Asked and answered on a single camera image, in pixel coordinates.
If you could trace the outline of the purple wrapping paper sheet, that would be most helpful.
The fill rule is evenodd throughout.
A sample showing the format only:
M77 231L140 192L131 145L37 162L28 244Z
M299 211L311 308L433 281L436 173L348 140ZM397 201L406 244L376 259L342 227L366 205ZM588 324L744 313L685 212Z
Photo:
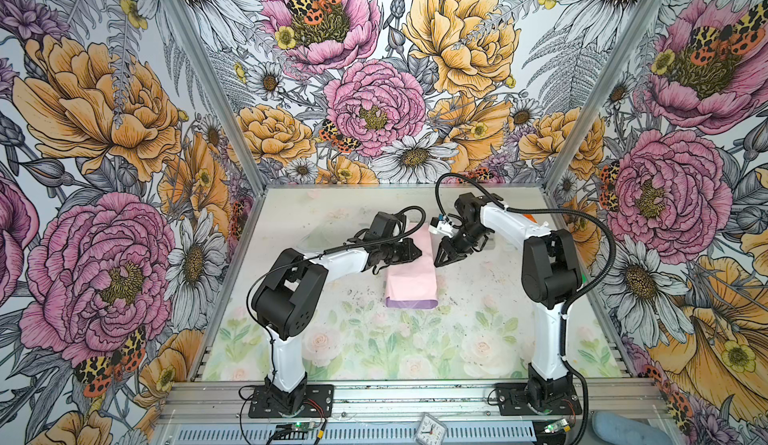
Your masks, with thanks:
M438 305L437 274L432 235L421 228L411 236L422 256L407 266L387 269L385 306L400 309L434 309Z

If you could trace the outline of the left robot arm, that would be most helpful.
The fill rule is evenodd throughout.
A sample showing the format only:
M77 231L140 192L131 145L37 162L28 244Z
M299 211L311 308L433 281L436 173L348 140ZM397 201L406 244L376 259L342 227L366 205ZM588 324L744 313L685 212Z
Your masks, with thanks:
M266 331L270 370L264 380L264 405L283 416L300 413L308 399L308 375L302 359L301 334L315 315L328 282L409 264L422 256L411 238L350 243L315 254L283 250L249 294L249 311Z

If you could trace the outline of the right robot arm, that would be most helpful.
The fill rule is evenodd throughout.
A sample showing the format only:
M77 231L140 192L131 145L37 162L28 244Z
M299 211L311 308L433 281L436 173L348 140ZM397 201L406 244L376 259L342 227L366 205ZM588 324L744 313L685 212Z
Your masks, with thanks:
M582 272L570 232L554 229L533 216L541 209L520 209L464 194L455 219L441 213L429 231L441 237L434 265L457 263L480 252L496 234L522 254L521 285L534 303L534 353L521 395L536 413L554 411L575 392L575 373L566 364L568 312L582 285Z

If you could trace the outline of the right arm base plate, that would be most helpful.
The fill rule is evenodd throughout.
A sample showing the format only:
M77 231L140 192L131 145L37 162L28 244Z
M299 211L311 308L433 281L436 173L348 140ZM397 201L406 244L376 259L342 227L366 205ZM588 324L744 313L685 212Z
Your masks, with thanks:
M498 383L488 397L502 416L577 416L582 405L573 386L550 393L529 383Z

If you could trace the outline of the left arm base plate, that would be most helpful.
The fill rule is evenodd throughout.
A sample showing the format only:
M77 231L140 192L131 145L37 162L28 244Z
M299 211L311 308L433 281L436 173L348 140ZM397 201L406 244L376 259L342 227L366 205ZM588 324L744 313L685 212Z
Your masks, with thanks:
M256 386L247 415L251 419L329 418L335 387L331 384L299 386L284 392L274 386Z

